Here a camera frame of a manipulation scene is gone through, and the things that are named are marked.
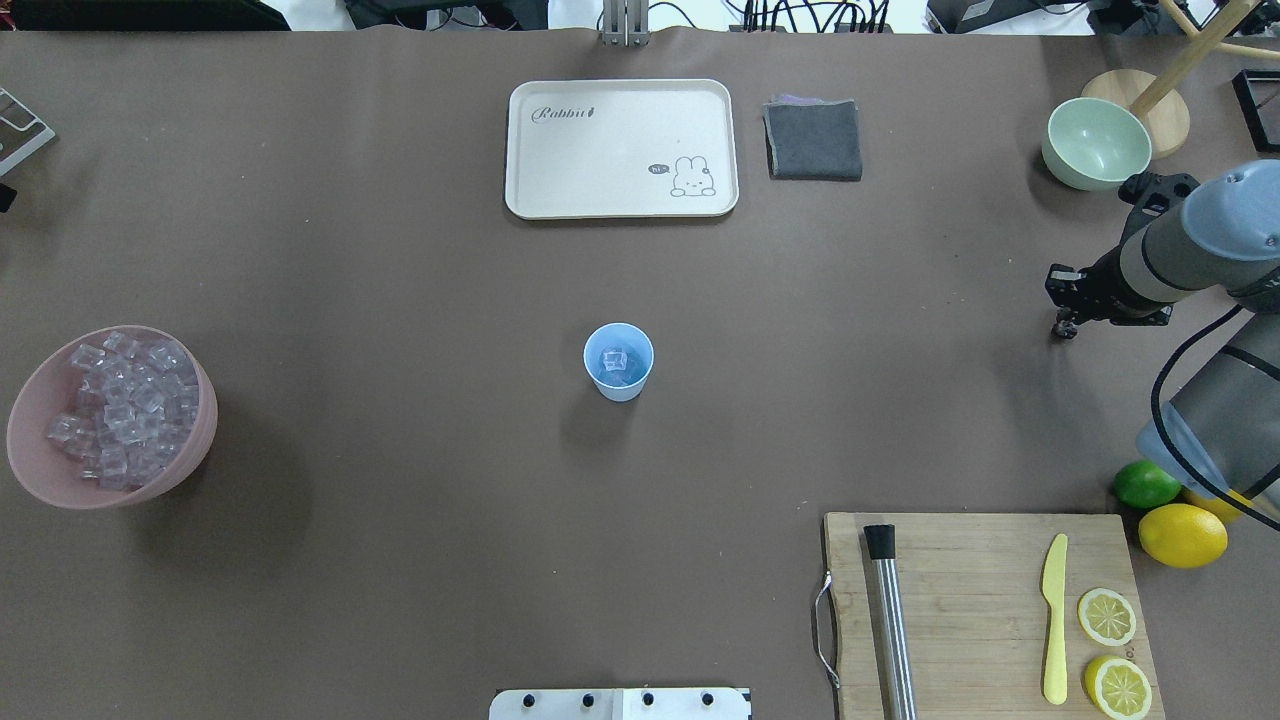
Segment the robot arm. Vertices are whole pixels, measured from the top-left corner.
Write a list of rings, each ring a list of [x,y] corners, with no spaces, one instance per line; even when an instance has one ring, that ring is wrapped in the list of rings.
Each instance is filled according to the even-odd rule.
[[[1047,272],[1053,333],[1161,327],[1179,302],[1216,299],[1219,318],[1157,370],[1135,443],[1197,498],[1276,529],[1279,164],[1248,161],[1202,183],[1143,173],[1120,197],[1132,210],[1119,242],[1088,266]]]

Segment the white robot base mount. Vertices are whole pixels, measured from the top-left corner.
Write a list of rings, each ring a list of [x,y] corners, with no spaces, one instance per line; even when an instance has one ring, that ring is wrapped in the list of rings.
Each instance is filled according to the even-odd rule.
[[[749,689],[639,687],[508,689],[490,702],[489,719],[751,719]]]

